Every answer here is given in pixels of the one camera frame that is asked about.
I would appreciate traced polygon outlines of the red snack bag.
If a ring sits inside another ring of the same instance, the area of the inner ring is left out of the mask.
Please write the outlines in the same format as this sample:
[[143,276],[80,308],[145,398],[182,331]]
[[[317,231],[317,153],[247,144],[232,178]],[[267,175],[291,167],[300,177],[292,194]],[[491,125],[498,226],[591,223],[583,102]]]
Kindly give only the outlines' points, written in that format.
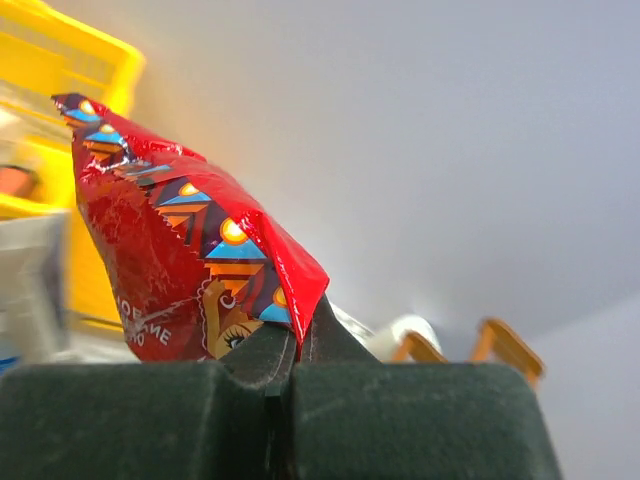
[[305,339],[328,275],[233,177],[84,95],[52,100],[139,360],[218,359],[267,324]]

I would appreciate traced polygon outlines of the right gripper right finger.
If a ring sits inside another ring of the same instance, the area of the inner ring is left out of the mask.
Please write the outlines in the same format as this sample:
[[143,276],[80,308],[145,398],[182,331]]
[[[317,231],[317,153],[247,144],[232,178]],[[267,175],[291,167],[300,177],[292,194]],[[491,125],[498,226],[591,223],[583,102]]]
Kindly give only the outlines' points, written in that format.
[[536,395],[495,364],[386,364],[318,303],[292,373],[297,479],[558,479]]

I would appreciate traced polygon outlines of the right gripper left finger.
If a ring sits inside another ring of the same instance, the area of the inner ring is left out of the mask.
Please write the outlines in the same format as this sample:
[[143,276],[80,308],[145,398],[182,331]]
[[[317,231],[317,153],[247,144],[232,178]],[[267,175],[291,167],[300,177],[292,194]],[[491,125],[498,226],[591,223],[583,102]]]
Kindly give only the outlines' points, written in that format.
[[5,479],[272,479],[293,335],[220,360],[43,364],[1,379]]

